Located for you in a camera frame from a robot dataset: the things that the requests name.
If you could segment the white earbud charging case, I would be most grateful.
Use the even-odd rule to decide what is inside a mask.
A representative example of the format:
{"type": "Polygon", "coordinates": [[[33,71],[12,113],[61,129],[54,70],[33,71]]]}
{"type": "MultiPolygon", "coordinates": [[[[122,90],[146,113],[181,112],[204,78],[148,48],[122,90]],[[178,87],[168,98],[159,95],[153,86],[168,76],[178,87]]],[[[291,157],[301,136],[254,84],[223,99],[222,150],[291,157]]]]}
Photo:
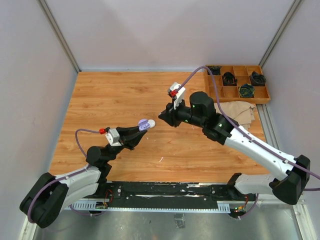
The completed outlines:
{"type": "Polygon", "coordinates": [[[156,126],[156,122],[153,119],[149,119],[148,124],[150,125],[150,128],[154,128],[156,126]]]}

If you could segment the purple earbud charging case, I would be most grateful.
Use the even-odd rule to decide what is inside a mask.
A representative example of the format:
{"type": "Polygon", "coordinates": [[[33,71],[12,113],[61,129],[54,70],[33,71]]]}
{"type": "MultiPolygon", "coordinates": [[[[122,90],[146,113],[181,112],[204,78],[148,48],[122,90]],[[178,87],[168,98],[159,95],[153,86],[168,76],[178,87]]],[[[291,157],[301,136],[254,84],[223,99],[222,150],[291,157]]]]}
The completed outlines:
{"type": "Polygon", "coordinates": [[[146,130],[148,130],[150,127],[151,127],[151,125],[150,125],[148,119],[141,119],[141,120],[138,122],[138,130],[139,130],[140,132],[146,131],[146,130]]]}

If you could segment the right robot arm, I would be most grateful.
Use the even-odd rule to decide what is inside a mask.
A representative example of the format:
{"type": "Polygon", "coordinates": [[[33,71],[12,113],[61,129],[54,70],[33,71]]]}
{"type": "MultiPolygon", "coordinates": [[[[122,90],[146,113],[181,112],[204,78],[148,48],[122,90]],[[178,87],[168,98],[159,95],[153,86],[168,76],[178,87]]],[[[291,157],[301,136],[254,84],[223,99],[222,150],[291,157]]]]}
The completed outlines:
{"type": "Polygon", "coordinates": [[[226,188],[227,196],[238,200],[243,195],[273,195],[280,201],[298,203],[309,179],[311,161],[304,155],[284,153],[255,137],[226,115],[216,112],[214,100],[203,91],[194,92],[185,101],[173,99],[159,114],[159,119],[172,127],[187,123],[202,129],[210,140],[233,148],[269,171],[269,174],[235,173],[226,188]]]}

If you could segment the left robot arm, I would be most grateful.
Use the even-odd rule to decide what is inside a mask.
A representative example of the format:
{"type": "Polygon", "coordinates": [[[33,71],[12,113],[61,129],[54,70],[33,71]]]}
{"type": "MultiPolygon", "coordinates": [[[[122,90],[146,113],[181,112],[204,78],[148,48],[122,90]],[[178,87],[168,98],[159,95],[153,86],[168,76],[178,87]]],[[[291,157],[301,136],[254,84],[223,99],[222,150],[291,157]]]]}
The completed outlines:
{"type": "Polygon", "coordinates": [[[107,145],[91,146],[84,155],[86,165],[82,168],[60,175],[42,174],[21,201],[19,210],[30,223],[44,229],[76,201],[91,195],[103,197],[112,168],[109,162],[124,149],[134,150],[148,129],[137,125],[98,130],[98,134],[105,135],[107,145]]]}

